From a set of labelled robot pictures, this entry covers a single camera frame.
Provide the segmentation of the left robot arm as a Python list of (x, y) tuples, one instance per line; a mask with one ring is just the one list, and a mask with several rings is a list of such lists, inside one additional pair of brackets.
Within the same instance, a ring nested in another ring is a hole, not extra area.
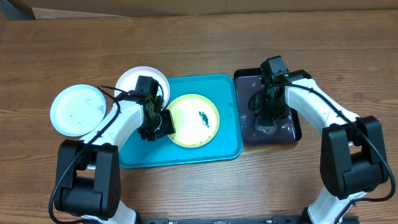
[(135, 223), (137, 213), (121, 201), (119, 151), (137, 131), (155, 141), (175, 128), (164, 98), (157, 93), (121, 92), (111, 111), (92, 132), (79, 140), (65, 140), (58, 149), (57, 173), (49, 200), (54, 211), (76, 216), (75, 223)]

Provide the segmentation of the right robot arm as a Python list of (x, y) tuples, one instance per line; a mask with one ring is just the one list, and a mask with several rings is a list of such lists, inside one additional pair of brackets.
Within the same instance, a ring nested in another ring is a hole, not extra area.
[(272, 121), (295, 110), (322, 138), (323, 189), (299, 223), (341, 223), (356, 203), (383, 202), (394, 195), (396, 184), (375, 117), (343, 108), (304, 70), (263, 72), (261, 82), (264, 88), (249, 101), (256, 116)]

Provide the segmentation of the yellow round plate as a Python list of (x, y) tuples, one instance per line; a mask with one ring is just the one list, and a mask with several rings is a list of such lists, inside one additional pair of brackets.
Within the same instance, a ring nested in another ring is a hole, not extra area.
[(169, 138), (187, 148), (208, 144), (217, 134), (220, 114), (215, 104), (198, 94), (186, 94), (174, 99), (167, 107), (172, 115), (175, 133)]

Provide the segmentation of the green sponge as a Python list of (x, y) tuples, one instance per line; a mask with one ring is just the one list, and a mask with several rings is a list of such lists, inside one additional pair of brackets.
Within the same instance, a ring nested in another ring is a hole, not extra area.
[(273, 120), (273, 117), (271, 116), (258, 116), (256, 118), (256, 128), (257, 129), (272, 129), (272, 128), (276, 128), (277, 125), (275, 123), (275, 121)]

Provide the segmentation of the white round plate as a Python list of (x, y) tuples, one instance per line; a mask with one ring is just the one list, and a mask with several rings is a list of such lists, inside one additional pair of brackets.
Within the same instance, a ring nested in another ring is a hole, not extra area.
[(170, 85), (165, 75), (158, 69), (148, 66), (139, 66), (124, 72), (116, 83), (116, 88), (124, 91), (134, 90), (139, 76), (152, 77), (159, 83), (157, 96), (163, 96), (162, 109), (170, 99)]

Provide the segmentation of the light blue round plate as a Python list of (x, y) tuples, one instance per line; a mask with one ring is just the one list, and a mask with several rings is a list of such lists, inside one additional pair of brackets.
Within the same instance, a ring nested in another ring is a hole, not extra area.
[(77, 84), (64, 89), (50, 109), (53, 127), (65, 136), (83, 136), (94, 130), (106, 114), (106, 101), (95, 87)]

